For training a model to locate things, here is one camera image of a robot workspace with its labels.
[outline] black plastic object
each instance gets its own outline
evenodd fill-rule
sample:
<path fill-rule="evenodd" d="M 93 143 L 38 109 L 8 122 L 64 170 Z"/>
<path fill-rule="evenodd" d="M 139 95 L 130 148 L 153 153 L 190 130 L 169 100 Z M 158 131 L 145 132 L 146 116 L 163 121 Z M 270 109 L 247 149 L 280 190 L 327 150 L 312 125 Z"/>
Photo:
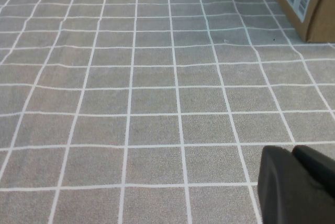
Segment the black plastic object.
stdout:
<path fill-rule="evenodd" d="M 334 173 L 334 161 L 311 148 L 264 147 L 258 178 L 263 223 L 334 224 L 335 199 L 328 193 Z"/>

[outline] cardboard box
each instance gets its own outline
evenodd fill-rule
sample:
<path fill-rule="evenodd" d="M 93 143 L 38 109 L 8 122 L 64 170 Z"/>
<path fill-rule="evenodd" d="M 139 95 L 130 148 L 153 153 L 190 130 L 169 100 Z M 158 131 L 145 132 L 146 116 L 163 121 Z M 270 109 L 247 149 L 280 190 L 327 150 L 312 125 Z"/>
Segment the cardboard box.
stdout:
<path fill-rule="evenodd" d="M 288 20 L 308 42 L 335 42 L 335 0 L 278 0 Z"/>

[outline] white grid line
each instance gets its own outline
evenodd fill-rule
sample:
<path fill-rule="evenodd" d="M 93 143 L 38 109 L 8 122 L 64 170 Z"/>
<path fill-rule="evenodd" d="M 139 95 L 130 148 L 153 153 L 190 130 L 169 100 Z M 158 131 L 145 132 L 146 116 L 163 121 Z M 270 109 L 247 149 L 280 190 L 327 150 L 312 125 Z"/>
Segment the white grid line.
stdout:
<path fill-rule="evenodd" d="M 191 200 L 189 196 L 188 189 L 188 177 L 187 177 L 187 165 L 186 165 L 186 155 L 184 147 L 184 132 L 183 132 L 183 123 L 181 116 L 181 105 L 179 97 L 179 84 L 178 84 L 178 74 L 177 74 L 177 63 L 175 56 L 175 47 L 174 47 L 174 35 L 173 35 L 173 22 L 172 22 L 172 13 L 171 13 L 171 2 L 167 0 L 169 4 L 169 19 L 170 19 L 170 36 L 171 36 L 171 46 L 172 46 L 172 60 L 173 60 L 173 71 L 174 71 L 174 83 L 176 91 L 176 101 L 177 101 L 177 112 L 178 112 L 178 128 L 179 128 L 179 138 L 181 144 L 181 155 L 182 155 L 182 167 L 183 167 L 183 180 L 184 180 L 184 190 L 185 190 L 185 203 L 186 203 L 186 212 L 187 212 L 187 223 L 192 224 L 192 210 L 191 210 Z"/>
<path fill-rule="evenodd" d="M 335 61 L 335 58 L 312 58 L 305 59 L 306 62 L 322 62 L 322 61 Z M 301 59 L 297 60 L 272 60 L 272 61 L 261 61 L 264 63 L 299 63 L 302 62 Z M 220 65 L 239 65 L 239 64 L 259 64 L 259 62 L 219 62 Z M 2 65 L 13 65 L 13 66 L 43 66 L 41 63 L 3 63 Z M 211 66 L 216 65 L 216 63 L 194 63 L 194 64 L 177 64 L 179 68 L 192 67 L 192 66 Z M 46 66 L 60 66 L 64 68 L 86 68 L 85 65 L 66 65 L 61 63 L 48 63 Z M 134 65 L 135 68 L 171 68 L 174 65 Z M 92 68 L 129 68 L 130 65 L 91 65 Z"/>
<path fill-rule="evenodd" d="M 65 168 L 66 168 L 66 163 L 67 163 L 68 156 L 69 156 L 70 145 L 71 145 L 71 141 L 72 141 L 72 137 L 73 137 L 73 133 L 74 133 L 74 128 L 75 128 L 75 125 L 76 125 L 76 122 L 77 122 L 77 119 L 78 119 L 78 116 L 79 116 L 79 112 L 80 112 L 80 109 L 81 109 L 81 106 L 82 106 L 82 101 L 83 101 L 83 97 L 84 97 L 84 93 L 85 93 L 85 88 L 86 88 L 86 85 L 87 85 L 88 75 L 90 73 L 90 67 L 91 67 L 91 64 L 92 64 L 92 59 L 93 59 L 93 55 L 94 55 L 94 51 L 95 51 L 95 45 L 96 45 L 97 37 L 98 37 L 98 34 L 99 34 L 100 21 L 102 20 L 102 15 L 103 15 L 103 12 L 104 12 L 104 8 L 105 8 L 104 4 L 105 3 L 106 3 L 106 0 L 104 0 L 103 6 L 102 6 L 101 11 L 100 11 L 100 19 L 97 23 L 97 28 L 96 28 L 94 41 L 93 41 L 93 47 L 92 47 L 92 50 L 91 50 L 90 60 L 88 62 L 86 73 L 85 73 L 83 88 L 82 88 L 82 91 L 81 91 L 81 94 L 80 94 L 80 97 L 79 97 L 79 101 L 78 101 L 77 109 L 76 109 L 76 112 L 75 112 L 75 116 L 74 116 L 73 121 L 72 121 L 70 134 L 69 134 L 69 138 L 68 138 L 68 143 L 67 143 L 67 147 L 65 149 L 64 159 L 63 159 L 61 172 L 60 172 L 60 176 L 59 176 L 59 180 L 58 180 L 58 184 L 57 184 L 58 189 L 56 190 L 56 193 L 55 193 L 55 196 L 54 196 L 54 199 L 53 199 L 53 203 L 52 203 L 52 207 L 51 207 L 51 211 L 50 211 L 49 224 L 52 224 L 52 222 L 53 222 L 53 217 L 54 217 L 54 213 L 55 213 L 55 209 L 56 209 L 56 206 L 57 206 L 58 197 L 59 197 L 59 193 L 60 193 L 60 187 L 62 186 L 62 182 L 63 182 L 63 178 L 64 178 L 64 174 L 65 174 Z M 70 11 L 70 7 L 71 7 L 71 5 L 68 8 L 65 19 L 67 17 L 67 14 Z"/>
<path fill-rule="evenodd" d="M 221 45 L 228 45 L 228 46 L 239 46 L 239 47 L 249 47 L 249 44 L 233 44 L 233 43 L 214 43 L 215 46 L 221 46 Z M 293 44 L 293 46 L 327 46 L 328 44 Z M 189 46 L 175 46 L 175 48 L 193 48 L 193 47 L 207 47 L 211 46 L 211 44 L 194 44 L 194 45 L 189 45 Z M 255 47 L 289 47 L 288 44 L 260 44 Z M 14 50 L 38 50 L 38 49 L 50 49 L 52 46 L 45 46 L 45 47 L 16 47 Z M 74 45 L 60 45 L 60 46 L 55 46 L 54 48 L 63 48 L 63 47 L 69 47 L 69 48 L 75 48 L 75 49 L 91 49 L 91 46 L 74 46 Z M 95 47 L 96 49 L 132 49 L 132 47 L 123 47 L 123 46 L 115 46 L 115 47 Z M 152 47 L 135 47 L 135 49 L 170 49 L 171 46 L 152 46 Z M 11 48 L 0 48 L 0 50 L 10 50 Z M 335 58 L 321 58 L 320 60 L 334 60 Z M 302 62 L 301 59 L 299 60 L 274 60 L 273 62 L 289 62 L 289 61 L 300 61 Z"/>
<path fill-rule="evenodd" d="M 335 83 L 321 83 L 318 86 L 335 86 Z M 82 88 L 63 88 L 63 87 L 52 87 L 43 85 L 33 85 L 25 83 L 13 83 L 13 84 L 2 84 L 0 87 L 13 87 L 13 86 L 28 86 L 37 87 L 43 89 L 53 89 L 57 91 L 81 91 Z M 176 88 L 269 88 L 269 87 L 283 87 L 283 86 L 293 86 L 293 87 L 314 87 L 314 84 L 271 84 L 271 85 L 181 85 L 181 86 L 135 86 L 135 87 L 96 87 L 96 88 L 86 88 L 86 91 L 129 91 L 131 89 L 176 89 Z"/>
<path fill-rule="evenodd" d="M 254 27 L 247 27 L 248 29 L 256 29 L 256 30 L 266 30 L 266 31 L 273 31 L 273 30 L 280 30 L 277 29 L 266 29 L 266 28 L 254 28 Z M 230 30 L 239 30 L 244 29 L 244 27 L 234 27 L 234 28 L 227 28 L 227 29 L 210 29 L 210 31 L 230 31 Z M 69 31 L 69 32 L 95 32 L 95 30 L 87 30 L 87 29 L 61 29 L 61 31 Z M 205 32 L 207 29 L 195 29 L 195 30 L 173 30 L 173 32 Z M 58 32 L 58 30 L 25 30 L 24 32 Z M 99 32 L 115 32 L 115 33 L 133 33 L 133 30 L 107 30 L 102 29 Z M 170 32 L 170 30 L 138 30 L 137 32 Z M 20 33 L 20 31 L 0 31 L 0 34 L 15 34 Z"/>
<path fill-rule="evenodd" d="M 269 12 L 271 13 L 273 19 L 274 19 L 275 22 L 277 23 L 278 27 L 281 29 L 281 32 L 282 32 L 283 36 L 285 37 L 285 39 L 287 40 L 289 46 L 292 48 L 292 50 L 294 50 L 297 54 L 299 54 L 299 56 L 300 56 L 300 58 L 301 58 L 301 60 L 302 60 L 302 63 L 303 63 L 303 65 L 304 65 L 304 68 L 305 68 L 305 70 L 306 70 L 306 72 L 307 72 L 307 74 L 308 74 L 310 80 L 311 80 L 312 83 L 314 84 L 314 87 L 315 87 L 317 93 L 319 94 L 319 96 L 320 96 L 320 98 L 322 99 L 322 101 L 323 101 L 323 103 L 325 104 L 325 106 L 328 108 L 330 115 L 331 115 L 331 116 L 333 117 L 333 119 L 335 120 L 335 114 L 334 114 L 334 112 L 331 110 L 331 108 L 330 108 L 328 102 L 326 101 L 325 97 L 322 95 L 322 93 L 321 93 L 321 91 L 320 91 L 320 88 L 318 87 L 318 85 L 317 85 L 317 83 L 315 82 L 315 80 L 314 80 L 314 78 L 313 78 L 311 72 L 309 71 L 304 56 L 303 56 L 298 50 L 296 50 L 296 48 L 294 48 L 294 46 L 292 45 L 290 39 L 289 39 L 288 36 L 286 35 L 284 29 L 282 28 L 282 26 L 280 25 L 280 23 L 278 22 L 278 20 L 277 20 L 276 17 L 274 16 L 274 14 L 273 14 L 272 10 L 270 9 L 269 5 L 266 3 L 266 0 L 263 0 L 263 1 L 264 1 L 264 3 L 265 3 L 266 7 L 268 8 Z"/>
<path fill-rule="evenodd" d="M 229 16 L 229 15 L 237 15 L 237 13 L 222 13 L 222 14 L 215 14 L 215 15 L 207 15 L 208 17 L 216 17 L 216 16 Z M 268 14 L 264 15 L 241 15 L 246 17 L 263 17 L 263 16 L 271 16 Z M 27 18 L 26 16 L 2 16 L 4 18 Z M 189 15 L 189 16 L 172 16 L 172 18 L 176 17 L 185 17 L 185 18 L 192 18 L 192 17 L 202 17 L 201 15 Z M 63 16 L 35 16 L 34 19 L 61 19 Z M 98 19 L 97 16 L 69 16 L 69 18 L 95 18 Z M 104 16 L 103 18 L 134 18 L 134 16 Z M 169 16 L 138 16 L 137 18 L 169 18 Z"/>
<path fill-rule="evenodd" d="M 218 64 L 218 62 L 219 62 L 218 57 L 216 55 L 216 50 L 215 50 L 215 46 L 214 46 L 214 43 L 213 43 L 213 39 L 212 39 L 210 31 L 209 31 L 208 19 L 206 17 L 206 12 L 205 12 L 205 8 L 203 6 L 202 0 L 200 0 L 200 3 L 201 3 L 201 6 L 202 6 L 202 11 L 203 11 L 204 18 L 205 18 L 205 21 L 206 21 L 206 27 L 207 27 L 207 30 L 208 30 L 207 31 L 208 32 L 208 37 L 209 37 L 209 40 L 211 42 L 211 48 L 212 48 L 212 51 L 213 51 L 213 54 L 214 54 L 214 57 L 215 57 L 215 61 L 217 63 L 217 72 L 218 72 L 218 75 L 219 75 L 219 78 L 220 78 L 220 83 L 222 85 L 222 93 L 224 95 L 225 104 L 226 104 L 226 108 L 227 108 L 227 111 L 228 111 L 230 124 L 231 124 L 232 130 L 233 130 L 233 133 L 234 133 L 234 138 L 235 138 L 236 144 L 237 144 L 237 149 L 238 149 L 241 165 L 242 165 L 242 168 L 243 168 L 245 181 L 248 184 L 248 189 L 249 189 L 249 193 L 250 193 L 250 197 L 251 197 L 251 201 L 252 201 L 252 205 L 253 205 L 253 209 L 254 209 L 254 212 L 255 212 L 257 222 L 262 223 L 261 216 L 259 214 L 258 207 L 257 207 L 257 204 L 256 204 L 255 196 L 253 194 L 253 190 L 252 190 L 252 187 L 251 187 L 251 184 L 250 184 L 250 177 L 249 177 L 247 165 L 245 164 L 245 161 L 244 161 L 243 152 L 242 152 L 242 148 L 241 148 L 241 145 L 240 145 L 240 140 L 239 140 L 239 137 L 238 137 L 238 134 L 237 134 L 237 131 L 236 131 L 234 119 L 232 117 L 232 113 L 231 113 L 231 109 L 230 109 L 230 105 L 229 105 L 229 100 L 228 100 L 228 97 L 227 97 L 226 89 L 224 87 L 225 84 L 224 84 L 224 81 L 223 81 L 223 78 L 222 78 L 222 75 L 221 75 L 220 66 Z"/>
<path fill-rule="evenodd" d="M 266 145 L 288 145 L 295 146 L 295 144 L 302 145 L 322 145 L 322 144 L 335 144 L 335 140 L 333 141 L 305 141 L 305 142 L 240 142 L 237 144 L 236 142 L 231 143 L 192 143 L 192 144 L 184 144 L 184 147 L 237 147 L 238 145 L 243 147 L 248 146 L 266 146 Z M 29 150 L 29 149 L 59 149 L 66 148 L 68 145 L 66 144 L 51 144 L 51 145 L 27 145 L 22 147 L 14 147 L 14 151 L 21 150 Z M 113 149 L 124 149 L 124 145 L 112 145 L 112 144 L 71 144 L 70 148 L 113 148 Z M 128 149 L 144 149 L 144 148 L 181 148 L 181 144 L 148 144 L 148 145 L 128 145 Z M 0 152 L 8 151 L 9 148 L 0 148 Z"/>
<path fill-rule="evenodd" d="M 24 26 L 23 26 L 23 28 L 22 28 L 21 33 L 17 36 L 17 38 L 16 38 L 16 40 L 15 40 L 13 46 L 11 47 L 9 53 L 6 54 L 6 55 L 4 56 L 4 58 L 2 59 L 2 61 L 0 62 L 0 66 L 3 64 L 3 62 L 7 59 L 7 57 L 10 55 L 10 53 L 11 53 L 11 52 L 13 51 L 13 49 L 15 48 L 15 46 L 16 46 L 16 44 L 17 44 L 19 38 L 21 37 L 21 35 L 23 34 L 23 31 L 24 31 L 25 28 L 26 28 L 25 26 L 26 26 L 26 24 L 27 24 L 27 21 L 33 16 L 33 14 L 34 14 L 34 12 L 35 12 L 35 10 L 36 10 L 37 5 L 38 5 L 38 3 L 36 4 L 36 6 L 34 7 L 34 9 L 32 10 L 30 17 L 29 17 L 27 20 L 25 20 L 25 22 L 24 22 Z M 37 85 L 37 82 L 38 82 L 38 80 L 39 80 L 39 77 L 40 77 L 40 75 L 42 74 L 42 71 L 43 71 L 43 67 L 41 67 L 40 71 L 39 71 L 38 74 L 37 74 L 37 77 L 36 77 L 36 79 L 35 79 L 35 81 L 34 81 L 34 84 L 35 84 L 35 85 Z M 25 110 L 27 109 L 29 100 L 30 100 L 30 98 L 31 98 L 33 92 L 34 92 L 34 87 L 32 87 L 32 88 L 30 89 L 30 92 L 29 92 L 29 94 L 28 94 L 28 96 L 27 96 L 27 99 L 26 99 L 26 101 L 25 101 L 25 103 L 24 103 L 24 106 L 23 106 L 23 108 L 22 108 L 22 113 L 20 114 L 18 123 L 17 123 L 17 125 L 16 125 L 15 131 L 14 131 L 14 134 L 13 134 L 12 141 L 11 141 L 11 143 L 10 143 L 10 149 L 9 149 L 9 151 L 8 151 L 8 153 L 7 153 L 7 155 L 6 155 L 6 158 L 5 158 L 5 160 L 4 160 L 4 162 L 3 162 L 2 166 L 1 166 L 1 170 L 0 170 L 0 181 L 1 181 L 1 179 L 2 179 L 2 176 L 4 175 L 4 172 L 5 172 L 5 169 L 6 169 L 8 160 L 9 160 L 9 158 L 10 158 L 10 155 L 12 154 L 12 148 L 13 148 L 14 145 L 15 145 L 15 141 L 16 141 L 16 138 L 17 138 L 17 135 L 18 135 L 18 130 L 19 130 L 19 128 L 20 128 L 20 125 L 21 125 L 21 122 L 22 122 L 22 118 L 23 118 L 24 112 L 25 112 Z"/>
<path fill-rule="evenodd" d="M 251 182 L 252 186 L 257 186 L 257 182 Z M 190 187 L 217 187 L 217 186 L 247 186 L 245 182 L 222 182 L 222 183 L 191 183 Z M 102 188 L 122 188 L 122 187 L 141 187 L 141 188 L 177 188 L 185 187 L 184 184 L 110 184 L 110 185 L 90 185 L 90 186 L 62 186 L 61 190 L 90 190 Z M 0 192 L 40 192 L 54 191 L 57 187 L 14 187 L 0 188 Z"/>
<path fill-rule="evenodd" d="M 125 184 L 126 184 L 126 174 L 127 174 L 127 159 L 128 159 L 128 144 L 129 144 L 129 133 L 130 133 L 130 114 L 131 114 L 131 96 L 132 96 L 132 79 L 134 71 L 135 62 L 135 45 L 136 45 L 136 29 L 137 29 L 137 9 L 138 0 L 135 4 L 135 18 L 133 24 L 133 37 L 132 37 L 132 49 L 131 49 L 131 65 L 130 65 L 130 75 L 129 75 L 129 92 L 128 92 L 128 107 L 127 107 L 127 121 L 126 121 L 126 133 L 125 133 L 125 149 L 124 158 L 122 164 L 122 175 L 121 175 L 121 187 L 120 191 L 120 202 L 119 202 L 119 212 L 118 212 L 118 223 L 122 224 L 124 215 L 124 204 L 125 204 Z"/>
<path fill-rule="evenodd" d="M 282 110 L 282 113 L 327 113 L 329 110 Z M 231 114 L 279 114 L 277 110 L 260 110 L 260 111 L 232 111 Z M 16 112 L 0 114 L 0 117 L 11 117 L 16 115 L 24 114 L 43 114 L 43 115 L 68 115 L 74 116 L 75 113 L 60 113 L 55 111 L 26 111 L 26 112 Z M 126 117 L 128 114 L 79 114 L 82 117 Z M 193 113 L 181 113 L 182 116 L 185 115 L 228 115 L 224 111 L 212 111 L 212 112 L 193 112 Z M 178 116 L 178 113 L 149 113 L 149 114 L 131 114 L 131 117 L 150 117 L 150 116 Z"/>

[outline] gray carpet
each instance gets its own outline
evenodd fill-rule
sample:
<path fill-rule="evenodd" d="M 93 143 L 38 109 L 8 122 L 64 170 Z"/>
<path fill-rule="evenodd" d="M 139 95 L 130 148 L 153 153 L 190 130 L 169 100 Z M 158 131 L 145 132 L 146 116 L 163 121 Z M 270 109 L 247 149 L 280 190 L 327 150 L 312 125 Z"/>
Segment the gray carpet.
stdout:
<path fill-rule="evenodd" d="M 335 46 L 275 0 L 0 4 L 0 223 L 261 223 L 264 145 L 335 158 Z"/>

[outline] floor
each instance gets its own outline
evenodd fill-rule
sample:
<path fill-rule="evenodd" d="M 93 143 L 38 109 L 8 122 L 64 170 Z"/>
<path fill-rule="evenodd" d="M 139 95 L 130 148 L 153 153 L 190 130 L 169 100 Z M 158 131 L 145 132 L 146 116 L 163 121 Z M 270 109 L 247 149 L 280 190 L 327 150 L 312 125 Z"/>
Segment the floor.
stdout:
<path fill-rule="evenodd" d="M 335 44 L 275 0 L 0 4 L 0 223 L 261 223 L 263 146 L 335 158 Z"/>

